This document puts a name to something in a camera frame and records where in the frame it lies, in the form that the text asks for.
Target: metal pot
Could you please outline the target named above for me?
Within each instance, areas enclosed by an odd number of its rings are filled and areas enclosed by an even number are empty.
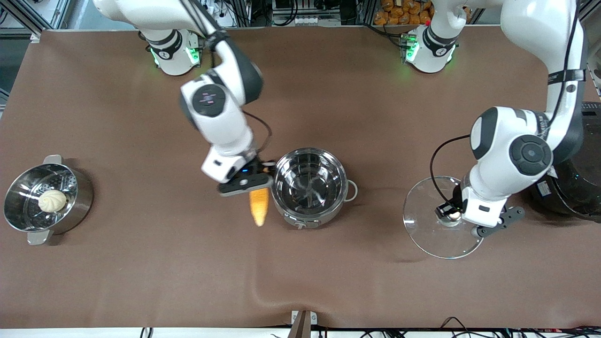
[[[349,184],[355,195],[346,198]],[[340,161],[317,148],[301,148],[282,157],[275,167],[271,189],[275,206],[297,229],[314,229],[339,213],[344,202],[357,197]]]
[[[44,212],[38,199],[51,189],[63,192],[67,203],[59,211]],[[29,244],[44,244],[53,234],[79,224],[90,209],[93,195],[92,184],[82,173],[63,165],[60,155],[50,155],[42,165],[14,180],[4,199],[4,218],[13,228],[27,232]]]

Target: corn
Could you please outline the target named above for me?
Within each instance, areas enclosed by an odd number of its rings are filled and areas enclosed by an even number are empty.
[[[257,227],[265,224],[267,209],[269,208],[269,188],[253,190],[248,193],[248,199],[251,205],[251,215],[255,220]]]

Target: pot handle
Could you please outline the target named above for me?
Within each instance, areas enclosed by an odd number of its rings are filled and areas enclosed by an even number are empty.
[[[42,164],[63,164],[63,157],[61,155],[48,155],[44,158]]]
[[[42,232],[30,232],[27,234],[27,243],[29,245],[40,245],[46,243],[50,236],[54,233],[53,230],[46,230]]]
[[[348,181],[349,181],[349,184],[351,184],[352,186],[355,187],[355,194],[353,195],[353,197],[345,199],[344,200],[345,202],[350,202],[350,201],[356,199],[357,198],[357,194],[359,194],[359,188],[357,188],[357,184],[355,184],[355,182],[353,182],[351,180],[348,180]]]

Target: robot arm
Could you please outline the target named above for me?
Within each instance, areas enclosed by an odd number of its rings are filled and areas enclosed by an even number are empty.
[[[202,170],[226,184],[258,160],[252,130],[240,107],[259,97],[263,78],[202,5],[195,0],[94,0],[94,4],[104,16],[137,27],[169,75],[184,74],[194,66],[186,50],[188,30],[204,35],[222,62],[184,84],[180,99],[188,120],[212,145]],[[254,184],[230,187],[228,193],[258,189],[268,181],[262,177]]]
[[[405,61],[424,73],[439,72],[451,60],[459,33],[467,23],[463,6],[488,8],[502,3],[503,0],[432,0],[432,21],[429,26],[421,25],[409,32],[415,35],[416,42]]]
[[[470,143],[478,163],[454,192],[452,203],[464,220],[495,227],[509,196],[579,150],[587,53],[575,6],[569,0],[505,1],[503,32],[548,69],[547,108],[493,107],[476,120]]]

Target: brown tablecloth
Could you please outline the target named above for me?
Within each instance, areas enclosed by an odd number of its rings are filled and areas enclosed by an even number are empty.
[[[428,256],[404,229],[404,198],[436,146],[491,106],[545,108],[545,67],[499,28],[466,28],[434,75],[401,65],[366,28],[232,36],[264,75],[246,107],[273,127],[264,158],[327,149],[357,199],[324,229],[292,230],[273,206],[257,228],[247,195],[219,197],[200,171],[208,144],[178,106],[180,85],[208,62],[170,77],[135,32],[44,32],[0,123],[0,190],[59,153],[96,194],[58,245],[32,247],[0,227],[0,327],[257,327],[288,322],[294,309],[329,327],[601,322],[598,224],[528,208],[459,260]],[[435,170],[462,177],[474,162],[461,141]]]

